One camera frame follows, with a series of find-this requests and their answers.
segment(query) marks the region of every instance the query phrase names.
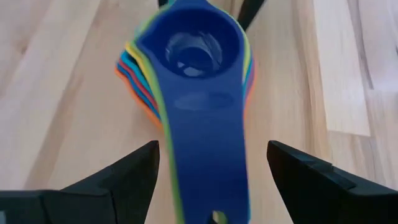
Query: handle hole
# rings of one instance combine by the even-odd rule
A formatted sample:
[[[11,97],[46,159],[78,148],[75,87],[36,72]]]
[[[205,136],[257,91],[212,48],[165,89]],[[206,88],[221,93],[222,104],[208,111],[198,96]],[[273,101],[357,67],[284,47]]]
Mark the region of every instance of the handle hole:
[[[226,215],[220,211],[213,211],[209,217],[208,224],[228,224]]]

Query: wood grain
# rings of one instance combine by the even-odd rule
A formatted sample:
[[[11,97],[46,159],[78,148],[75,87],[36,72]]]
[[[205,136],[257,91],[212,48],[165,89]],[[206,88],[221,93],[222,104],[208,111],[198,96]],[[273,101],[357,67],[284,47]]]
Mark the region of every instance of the wood grain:
[[[1,188],[24,186],[99,1],[54,0],[0,102]]]
[[[306,81],[309,89],[309,113],[311,115],[309,119],[311,124],[309,153],[326,161],[331,161],[313,1],[292,1],[292,4],[294,36],[303,73],[307,74]]]
[[[314,9],[328,130],[370,136],[348,4],[314,1]]]
[[[398,189],[398,94],[369,91],[369,114],[376,137],[378,159],[382,172],[379,182]]]
[[[50,0],[0,1],[0,97],[24,57],[49,3]]]
[[[398,91],[398,3],[358,1],[362,38],[375,90]]]
[[[211,2],[237,16],[242,0]],[[398,3],[373,4],[269,0],[248,29],[251,223],[292,223],[266,159],[271,139],[398,189]],[[156,1],[0,1],[0,189],[61,189],[158,139],[146,223],[175,223],[163,134],[113,73],[156,10]]]

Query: black plastic tool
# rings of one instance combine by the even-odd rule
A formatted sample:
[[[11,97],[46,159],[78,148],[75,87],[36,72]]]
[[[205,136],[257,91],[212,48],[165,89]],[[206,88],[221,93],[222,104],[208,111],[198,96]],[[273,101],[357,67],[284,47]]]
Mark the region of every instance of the black plastic tool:
[[[0,191],[0,224],[144,223],[158,169],[151,141],[62,190]]]
[[[398,223],[398,192],[277,141],[267,159],[294,223]]]

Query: butcher block countertop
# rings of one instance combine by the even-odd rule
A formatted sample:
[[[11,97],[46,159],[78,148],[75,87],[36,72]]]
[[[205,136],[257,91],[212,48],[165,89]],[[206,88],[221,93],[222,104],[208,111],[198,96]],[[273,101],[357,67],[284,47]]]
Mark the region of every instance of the butcher block countertop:
[[[242,1],[213,3],[236,17]],[[158,139],[146,223],[175,223],[164,135],[114,74],[156,10],[156,0],[0,0],[0,189],[61,189]],[[398,1],[268,0],[247,35],[251,223],[292,223],[271,139],[398,190]]]

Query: wooden board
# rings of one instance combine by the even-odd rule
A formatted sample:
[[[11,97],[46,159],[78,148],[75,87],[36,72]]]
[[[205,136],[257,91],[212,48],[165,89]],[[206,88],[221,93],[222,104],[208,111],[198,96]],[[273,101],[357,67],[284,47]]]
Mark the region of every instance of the wooden board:
[[[314,1],[314,9],[328,130],[370,136],[348,3]]]
[[[34,165],[99,0],[54,0],[0,102],[2,189],[21,188]]]
[[[60,189],[158,139],[146,223],[175,223],[163,134],[113,73],[157,2],[14,2],[0,12],[27,14],[0,16],[10,30],[0,34],[0,189]],[[212,2],[237,16],[242,1]],[[267,163],[271,139],[398,189],[398,96],[373,87],[363,15],[356,0],[269,0],[248,29],[258,65],[245,120],[251,223],[292,223]]]
[[[398,2],[360,0],[362,38],[372,86],[398,91]]]

